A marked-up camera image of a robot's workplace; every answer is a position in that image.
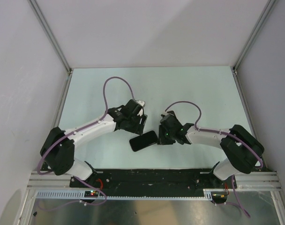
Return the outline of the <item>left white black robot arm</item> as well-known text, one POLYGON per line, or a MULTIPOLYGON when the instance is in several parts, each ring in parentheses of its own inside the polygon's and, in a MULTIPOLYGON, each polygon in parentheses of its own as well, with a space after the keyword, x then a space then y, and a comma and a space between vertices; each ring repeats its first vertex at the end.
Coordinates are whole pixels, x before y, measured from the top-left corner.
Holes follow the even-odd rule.
POLYGON ((103 116, 80 128, 68 130, 53 128, 40 151, 43 162, 55 175, 69 174, 79 178, 84 186, 92 187, 96 183, 97 172, 88 162, 76 158, 76 149, 95 138, 117 130, 142 135, 147 119, 144 107, 145 101, 131 99, 126 105, 107 109, 103 116))

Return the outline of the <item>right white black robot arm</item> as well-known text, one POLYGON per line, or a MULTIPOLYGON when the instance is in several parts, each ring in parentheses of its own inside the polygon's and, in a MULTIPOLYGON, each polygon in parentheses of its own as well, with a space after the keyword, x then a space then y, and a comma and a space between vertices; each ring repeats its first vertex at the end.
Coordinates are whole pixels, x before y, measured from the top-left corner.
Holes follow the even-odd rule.
POLYGON ((161 117, 159 145, 202 144, 223 150, 226 159, 214 165, 209 176, 215 188, 220 188, 226 179, 237 173, 251 173, 257 163, 263 165, 264 147, 241 125, 216 131, 197 128, 192 123, 182 125, 174 111, 165 112, 161 117))

